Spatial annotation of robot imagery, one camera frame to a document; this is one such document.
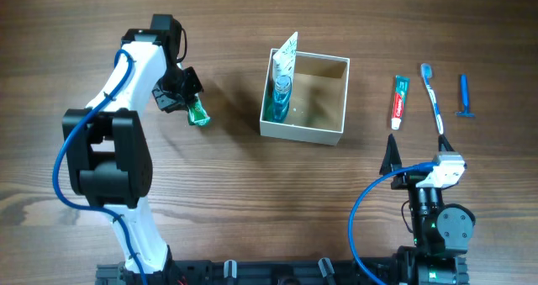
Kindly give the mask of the green Dettol soap pack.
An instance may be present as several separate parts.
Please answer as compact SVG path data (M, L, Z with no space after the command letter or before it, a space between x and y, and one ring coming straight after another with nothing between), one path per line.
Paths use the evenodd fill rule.
M187 120L190 125L200 127L208 125L211 120L198 95L187 105Z

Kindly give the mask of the white square box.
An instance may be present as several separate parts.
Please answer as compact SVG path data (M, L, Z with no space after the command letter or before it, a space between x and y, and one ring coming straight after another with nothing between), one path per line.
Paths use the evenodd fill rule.
M268 60L259 117L260 135L323 145L337 145L345 128L351 60L299 51L286 119L271 121L272 65Z

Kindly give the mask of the blue Listerine mouthwash bottle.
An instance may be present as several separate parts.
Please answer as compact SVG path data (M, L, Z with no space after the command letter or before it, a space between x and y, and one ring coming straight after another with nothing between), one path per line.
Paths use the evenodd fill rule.
M279 76L273 84L272 98L266 109L266 119L274 123L283 123L287 117L292 95L292 79Z

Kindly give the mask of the white patterned cream tube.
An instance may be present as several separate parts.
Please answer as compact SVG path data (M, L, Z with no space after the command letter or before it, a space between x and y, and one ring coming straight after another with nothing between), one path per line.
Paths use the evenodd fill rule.
M272 56L272 80L286 76L293 81L298 48L298 32L294 32Z

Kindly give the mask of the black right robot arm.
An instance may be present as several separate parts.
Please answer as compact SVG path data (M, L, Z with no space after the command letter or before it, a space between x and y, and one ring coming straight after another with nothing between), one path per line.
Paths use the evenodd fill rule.
M459 183L467 164L444 135L432 167L406 172L393 135L388 136L380 174L395 172L392 190L405 190L414 244L398 248L382 276L389 284L464 285L470 282L463 257L476 225L475 215L460 204L446 204L442 193Z

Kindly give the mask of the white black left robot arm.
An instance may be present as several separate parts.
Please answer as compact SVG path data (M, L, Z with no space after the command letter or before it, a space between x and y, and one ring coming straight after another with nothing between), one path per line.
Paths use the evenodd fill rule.
M113 59L108 81L83 109L62 120L63 145L52 186L66 206L108 218L124 253L111 267L126 284L183 284L185 278L162 239L147 195L152 160L140 121L149 99L158 109L187 112L190 125L210 117L193 68L182 67L187 34L170 14L155 14L148 29L129 29Z

